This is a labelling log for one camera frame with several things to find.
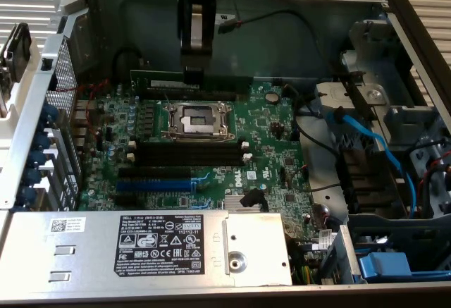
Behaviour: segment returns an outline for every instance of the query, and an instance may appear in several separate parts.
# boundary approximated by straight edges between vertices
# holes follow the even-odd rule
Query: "cable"
[[[233,7],[235,8],[236,17],[238,20],[241,20],[240,10],[238,9],[237,0],[232,0],[232,2],[233,2]]]
[[[323,59],[324,63],[328,66],[329,71],[332,74],[337,75],[334,67],[330,64],[329,60],[327,59],[326,54],[324,53],[324,51],[321,47],[321,44],[319,42],[319,37],[318,37],[317,33],[315,32],[314,27],[301,13],[297,12],[296,10],[290,10],[290,9],[277,10],[277,11],[273,11],[270,13],[262,14],[261,16],[249,18],[246,20],[236,20],[236,19],[228,20],[219,26],[218,33],[220,35],[223,35],[225,33],[232,32],[234,29],[239,28],[243,25],[246,25],[249,23],[254,23],[259,20],[267,19],[272,16],[276,16],[278,14],[290,14],[292,16],[297,17],[304,23],[305,27],[307,27],[308,31],[310,32],[311,37],[314,39],[316,50],[318,51],[320,57]]]
[[[307,132],[305,132],[305,130],[296,121],[296,119],[295,119],[295,125],[297,126],[297,129],[301,132],[301,134],[303,136],[305,136],[307,139],[309,139],[311,142],[313,142],[314,144],[317,144],[318,146],[320,146],[320,147],[326,149],[327,151],[329,151],[337,160],[340,158],[340,154],[337,151],[335,151],[334,148],[328,146],[327,144],[324,144],[324,143],[318,141],[314,137],[310,136]]]
[[[421,210],[421,218],[428,218],[429,209],[431,207],[431,185],[432,175],[437,172],[446,172],[449,169],[449,165],[435,165],[426,172],[426,176],[423,179],[423,209]]]
[[[393,153],[388,149],[388,146],[385,143],[385,140],[383,139],[383,137],[377,133],[370,132],[369,130],[367,130],[364,126],[362,126],[357,120],[355,120],[351,116],[345,115],[345,116],[343,116],[342,119],[344,122],[351,125],[353,128],[358,130],[360,133],[362,133],[366,136],[369,136],[369,137],[373,137],[381,143],[381,145],[383,146],[383,148],[385,150],[385,154],[387,155],[388,160],[390,160],[390,162],[393,164],[393,166],[401,173],[402,177],[404,178],[404,181],[410,188],[410,192],[412,195],[412,203],[411,203],[409,218],[413,218],[414,213],[415,213],[415,207],[416,207],[416,191],[415,191],[414,183],[412,182],[410,175],[402,169],[401,163],[395,158]]]
[[[340,183],[334,183],[333,185],[324,186],[324,187],[320,187],[320,188],[314,188],[314,189],[310,190],[310,192],[312,192],[312,193],[320,192],[322,190],[328,190],[328,189],[334,188],[334,187],[341,187],[341,184]]]
[[[283,87],[283,90],[286,90],[286,89],[289,89],[289,90],[293,91],[296,94],[295,105],[293,106],[293,109],[294,109],[293,121],[294,121],[294,124],[296,125],[297,129],[303,134],[303,136],[305,136],[307,139],[312,141],[314,144],[317,144],[318,146],[328,150],[338,160],[340,158],[340,154],[337,151],[335,151],[334,148],[329,147],[327,144],[324,144],[324,143],[318,141],[317,139],[315,139],[314,137],[310,136],[308,133],[305,132],[305,130],[297,122],[297,120],[296,120],[296,111],[297,111],[298,101],[299,101],[299,98],[301,98],[301,96],[299,95],[299,92],[292,85],[286,84]],[[312,116],[315,116],[314,111],[311,108],[309,110],[310,110]]]
[[[416,151],[417,149],[423,149],[423,148],[428,148],[428,147],[433,147],[433,146],[437,146],[438,144],[446,144],[447,140],[445,138],[438,140],[438,141],[432,141],[432,142],[427,142],[424,144],[419,144],[418,146],[416,146],[415,144],[410,147],[409,149],[406,149],[404,151],[404,154],[402,155],[402,159],[401,161],[406,161],[407,158],[409,157],[409,155]]]

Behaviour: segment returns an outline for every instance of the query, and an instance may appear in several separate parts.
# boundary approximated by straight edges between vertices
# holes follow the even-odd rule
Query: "black pcie slot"
[[[136,166],[242,166],[242,152],[231,143],[141,143]]]
[[[119,178],[158,178],[158,179],[189,179],[191,178],[190,168],[152,168],[152,167],[132,167],[119,168]]]
[[[197,101],[236,101],[237,94],[233,92],[203,92],[187,90],[139,90],[141,100],[197,100]]]

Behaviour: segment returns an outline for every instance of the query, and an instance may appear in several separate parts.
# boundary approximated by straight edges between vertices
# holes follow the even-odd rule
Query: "barcode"
[[[51,223],[51,232],[64,232],[66,231],[67,220],[54,220]]]

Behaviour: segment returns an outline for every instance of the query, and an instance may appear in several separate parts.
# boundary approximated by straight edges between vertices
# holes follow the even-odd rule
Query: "black ram slot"
[[[119,178],[158,178],[158,179],[189,179],[191,178],[190,168],[119,168]]]
[[[242,166],[240,146],[231,143],[141,143],[136,166]]]

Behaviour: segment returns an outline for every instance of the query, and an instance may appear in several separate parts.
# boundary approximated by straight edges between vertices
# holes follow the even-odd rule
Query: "chip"
[[[285,194],[285,202],[295,202],[296,197],[294,194]]]
[[[266,119],[257,119],[257,126],[266,127],[268,125],[268,121]]]
[[[284,158],[285,166],[293,166],[295,164],[295,160],[293,158]]]

